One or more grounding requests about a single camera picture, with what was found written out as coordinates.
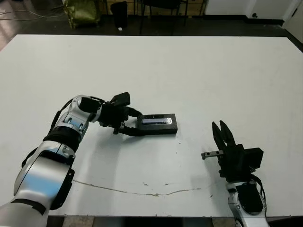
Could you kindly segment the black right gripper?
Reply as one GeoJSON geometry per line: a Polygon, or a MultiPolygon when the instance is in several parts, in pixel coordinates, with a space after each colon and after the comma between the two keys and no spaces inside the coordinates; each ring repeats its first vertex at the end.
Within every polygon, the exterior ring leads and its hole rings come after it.
{"type": "Polygon", "coordinates": [[[202,153],[202,159],[217,157],[219,175],[229,183],[250,181],[252,173],[258,169],[258,148],[235,145],[232,132],[222,120],[220,127],[212,122],[213,138],[219,150],[202,153]]]}

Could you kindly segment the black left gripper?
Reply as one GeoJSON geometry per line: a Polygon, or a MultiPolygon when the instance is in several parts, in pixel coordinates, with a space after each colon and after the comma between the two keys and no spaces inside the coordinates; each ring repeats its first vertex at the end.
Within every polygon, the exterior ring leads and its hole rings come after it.
{"type": "Polygon", "coordinates": [[[140,137],[143,132],[138,128],[125,126],[125,121],[130,117],[139,117],[142,113],[134,108],[128,107],[130,101],[114,104],[105,102],[102,104],[100,117],[98,118],[99,124],[102,127],[111,127],[114,129],[113,134],[118,133],[131,136],[140,137]]]}

